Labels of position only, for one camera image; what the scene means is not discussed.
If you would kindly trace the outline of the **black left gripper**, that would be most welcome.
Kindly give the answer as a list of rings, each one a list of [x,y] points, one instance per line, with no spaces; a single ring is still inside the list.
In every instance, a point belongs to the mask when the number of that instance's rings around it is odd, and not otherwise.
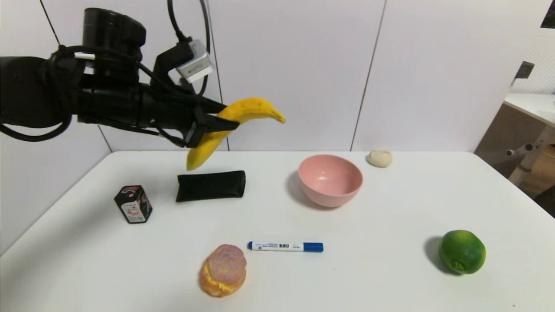
[[[219,114],[227,105],[198,95],[192,87],[172,86],[170,89],[140,84],[141,111],[137,126],[158,130],[180,147],[192,148],[202,137],[202,121],[206,113],[206,132],[232,132],[239,122],[210,114]]]

